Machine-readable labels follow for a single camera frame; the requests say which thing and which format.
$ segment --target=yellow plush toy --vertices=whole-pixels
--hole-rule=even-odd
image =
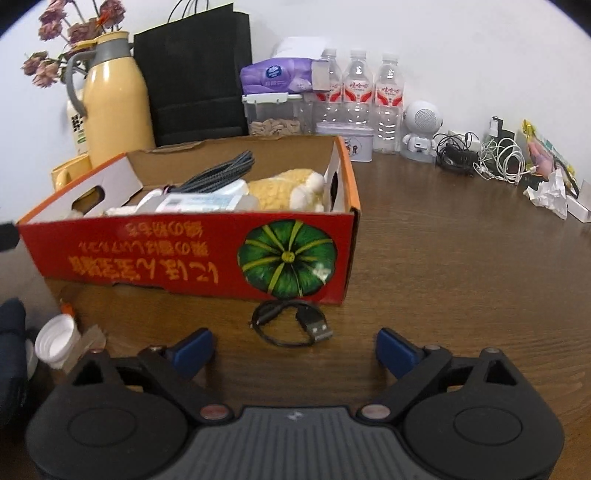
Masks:
[[[324,177],[309,168],[296,168],[270,179],[248,183],[248,193],[261,210],[323,212]]]

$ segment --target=kettle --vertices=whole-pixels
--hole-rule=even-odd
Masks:
[[[90,162],[96,168],[122,153],[155,148],[148,88],[131,56],[129,32],[106,33],[76,44],[94,47],[72,55],[66,67],[66,89],[72,105],[84,117]],[[82,100],[76,95],[73,73],[90,62]]]

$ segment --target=pumpkin picture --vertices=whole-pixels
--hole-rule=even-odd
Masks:
[[[278,299],[313,295],[335,272],[336,247],[322,230],[300,220],[255,228],[238,250],[246,281]]]

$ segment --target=wooden table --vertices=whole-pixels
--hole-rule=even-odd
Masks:
[[[383,326],[456,355],[497,346],[564,425],[566,446],[553,480],[588,480],[591,226],[534,207],[521,189],[403,158],[377,155],[356,164],[355,174],[363,214],[349,292],[343,306],[324,308],[335,336],[313,348],[264,343],[248,327],[251,302],[130,286],[51,281],[50,287],[74,304],[84,326],[98,323],[108,332],[112,355],[171,345],[210,328],[218,355],[207,381],[233,408],[357,408],[391,381],[374,357]],[[296,339],[298,328],[286,319],[269,331]],[[2,478],[33,478],[25,471],[28,465]]]

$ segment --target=blue logo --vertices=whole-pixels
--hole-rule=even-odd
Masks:
[[[274,79],[281,75],[281,67],[279,65],[273,65],[272,67],[267,68],[267,78]]]

